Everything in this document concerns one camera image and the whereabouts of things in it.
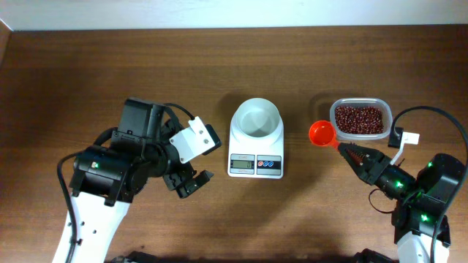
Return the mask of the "orange measuring scoop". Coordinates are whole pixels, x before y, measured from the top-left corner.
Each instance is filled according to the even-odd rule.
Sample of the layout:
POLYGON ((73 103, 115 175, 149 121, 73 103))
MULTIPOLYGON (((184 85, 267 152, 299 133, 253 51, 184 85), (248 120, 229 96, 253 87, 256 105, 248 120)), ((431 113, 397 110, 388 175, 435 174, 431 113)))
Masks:
POLYGON ((331 147, 337 150, 339 146, 336 130, 330 121, 314 122, 309 129, 309 140, 318 147, 331 147))

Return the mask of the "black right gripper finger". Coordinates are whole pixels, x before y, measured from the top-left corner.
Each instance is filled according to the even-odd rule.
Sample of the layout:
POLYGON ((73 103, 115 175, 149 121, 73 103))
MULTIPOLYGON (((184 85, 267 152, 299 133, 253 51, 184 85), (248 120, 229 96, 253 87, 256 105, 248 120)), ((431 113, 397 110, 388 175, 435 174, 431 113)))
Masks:
POLYGON ((339 153, 345 159, 345 161, 349 164, 352 171, 360 178, 363 178, 364 170, 364 163, 363 157, 364 155, 359 152, 358 150, 354 150, 346 145, 340 145, 338 147, 339 153))
POLYGON ((379 150, 354 143, 342 142, 338 146, 338 151, 347 161, 379 161, 384 156, 379 150))

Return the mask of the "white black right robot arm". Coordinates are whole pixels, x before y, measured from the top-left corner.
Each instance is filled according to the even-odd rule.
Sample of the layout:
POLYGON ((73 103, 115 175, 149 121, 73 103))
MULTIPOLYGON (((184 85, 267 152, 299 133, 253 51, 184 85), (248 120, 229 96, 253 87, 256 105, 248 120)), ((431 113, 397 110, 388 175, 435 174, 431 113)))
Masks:
POLYGON ((396 200, 390 211, 399 262, 446 262, 450 227, 443 214, 465 166, 438 153, 414 178, 379 150, 339 143, 337 151, 360 180, 396 200))

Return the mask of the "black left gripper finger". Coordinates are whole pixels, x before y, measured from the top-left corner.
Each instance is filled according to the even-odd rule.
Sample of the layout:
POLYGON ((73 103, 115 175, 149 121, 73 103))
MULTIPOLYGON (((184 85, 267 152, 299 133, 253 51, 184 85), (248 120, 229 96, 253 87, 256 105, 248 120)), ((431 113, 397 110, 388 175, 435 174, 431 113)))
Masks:
POLYGON ((184 186, 194 175, 193 172, 174 172, 169 175, 164 175, 163 180, 169 191, 175 191, 177 188, 184 186))
POLYGON ((191 194, 195 193, 199 188, 209 182, 213 176, 214 173, 203 170, 197 177, 190 178, 176 189, 178 197, 180 199, 189 197, 191 194))

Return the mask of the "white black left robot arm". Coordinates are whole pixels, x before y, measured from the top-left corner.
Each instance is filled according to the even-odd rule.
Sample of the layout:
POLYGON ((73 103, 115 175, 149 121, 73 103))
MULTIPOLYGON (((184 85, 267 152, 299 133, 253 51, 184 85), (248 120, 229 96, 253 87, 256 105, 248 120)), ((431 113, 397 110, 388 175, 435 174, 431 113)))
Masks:
POLYGON ((219 148, 219 136, 193 115, 183 126, 176 108, 128 98, 117 127, 58 162, 67 219, 55 262, 104 262, 117 228, 149 178, 162 178, 185 199, 213 177, 190 162, 219 148))

